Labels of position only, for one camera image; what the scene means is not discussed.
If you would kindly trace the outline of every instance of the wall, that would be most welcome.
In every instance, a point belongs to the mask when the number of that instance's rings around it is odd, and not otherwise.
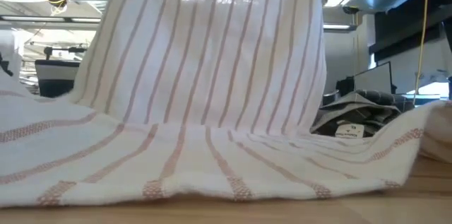
[[[393,84],[397,86],[397,93],[407,93],[415,89],[418,70],[420,48],[410,49],[388,59],[391,62]],[[420,87],[430,83],[446,83],[452,74],[452,53],[444,32],[437,40],[425,43],[422,59]]]
[[[325,33],[325,93],[334,91],[337,81],[369,68],[369,46],[374,43],[373,15],[363,16],[360,26],[350,33]]]

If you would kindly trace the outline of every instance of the towel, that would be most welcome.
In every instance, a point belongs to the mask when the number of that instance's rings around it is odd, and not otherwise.
[[[309,133],[326,80],[321,9],[321,0],[111,0],[70,94],[39,98],[0,71],[0,206],[396,188],[426,131],[424,153],[451,161],[440,146],[450,146],[449,102],[406,112],[371,138]]]

